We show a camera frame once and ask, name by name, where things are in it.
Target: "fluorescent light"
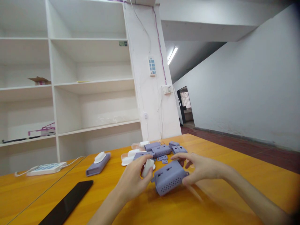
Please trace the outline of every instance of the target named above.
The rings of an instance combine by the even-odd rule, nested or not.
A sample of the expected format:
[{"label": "fluorescent light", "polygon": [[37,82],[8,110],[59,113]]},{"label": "fluorescent light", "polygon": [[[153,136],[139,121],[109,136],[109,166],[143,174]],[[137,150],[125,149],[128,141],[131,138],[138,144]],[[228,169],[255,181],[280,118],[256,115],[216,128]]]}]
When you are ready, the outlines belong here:
[{"label": "fluorescent light", "polygon": [[172,61],[172,59],[174,58],[174,55],[176,54],[177,50],[178,50],[178,48],[175,47],[174,50],[173,50],[173,52],[172,52],[171,57],[170,57],[169,60],[168,60],[168,65],[171,63],[171,61]]}]

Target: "window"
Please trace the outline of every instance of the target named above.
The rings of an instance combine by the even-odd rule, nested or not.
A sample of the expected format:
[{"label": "window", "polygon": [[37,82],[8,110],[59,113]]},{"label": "window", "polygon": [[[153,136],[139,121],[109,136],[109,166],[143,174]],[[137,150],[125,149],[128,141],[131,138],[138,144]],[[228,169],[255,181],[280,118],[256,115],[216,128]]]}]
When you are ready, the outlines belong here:
[{"label": "window", "polygon": [[186,106],[187,109],[191,108],[190,97],[188,96],[188,92],[181,92],[180,95],[182,100],[182,106]]}]

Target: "hand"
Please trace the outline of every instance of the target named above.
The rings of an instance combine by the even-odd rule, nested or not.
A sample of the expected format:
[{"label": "hand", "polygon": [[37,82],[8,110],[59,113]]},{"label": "hand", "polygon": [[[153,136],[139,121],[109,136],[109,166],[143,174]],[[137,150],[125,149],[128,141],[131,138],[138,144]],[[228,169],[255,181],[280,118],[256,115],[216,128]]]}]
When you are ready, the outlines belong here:
[{"label": "hand", "polygon": [[171,157],[171,160],[177,160],[181,166],[184,161],[189,160],[185,168],[189,168],[194,164],[195,171],[182,180],[184,185],[192,185],[195,182],[203,179],[220,179],[222,178],[222,171],[228,168],[227,165],[203,156],[196,155],[194,153],[177,153]]},{"label": "hand", "polygon": [[149,170],[147,176],[143,179],[141,179],[140,173],[143,170],[147,159],[152,157],[152,155],[144,155],[132,161],[125,168],[124,173],[114,189],[122,198],[124,198],[123,200],[125,203],[139,196],[150,183],[153,176],[153,168]]}]

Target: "white shelving unit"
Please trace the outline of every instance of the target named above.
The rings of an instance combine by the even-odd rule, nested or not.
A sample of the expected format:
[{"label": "white shelving unit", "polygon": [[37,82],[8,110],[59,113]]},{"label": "white shelving unit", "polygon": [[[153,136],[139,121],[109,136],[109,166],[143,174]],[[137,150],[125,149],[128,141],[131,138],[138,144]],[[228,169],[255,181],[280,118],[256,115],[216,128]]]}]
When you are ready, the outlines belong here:
[{"label": "white shelving unit", "polygon": [[142,141],[134,89],[122,3],[1,1],[1,140],[56,135],[0,144],[0,175]]}]

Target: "white pillar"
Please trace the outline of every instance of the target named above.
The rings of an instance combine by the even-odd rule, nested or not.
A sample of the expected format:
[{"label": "white pillar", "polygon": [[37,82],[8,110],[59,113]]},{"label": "white pillar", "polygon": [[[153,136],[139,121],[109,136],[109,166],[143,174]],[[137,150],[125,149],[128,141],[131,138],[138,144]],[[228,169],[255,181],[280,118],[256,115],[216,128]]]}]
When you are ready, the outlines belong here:
[{"label": "white pillar", "polygon": [[[144,28],[135,15],[133,7]],[[154,10],[162,57],[153,8],[140,5],[133,7],[130,4],[125,4],[124,11],[143,140],[153,141],[161,137],[168,138],[181,135],[175,103],[176,93],[164,95],[161,88],[166,82],[172,84],[172,81],[167,64],[167,53],[158,6]],[[150,76],[149,57],[153,57],[155,60],[157,73],[155,77]]]}]

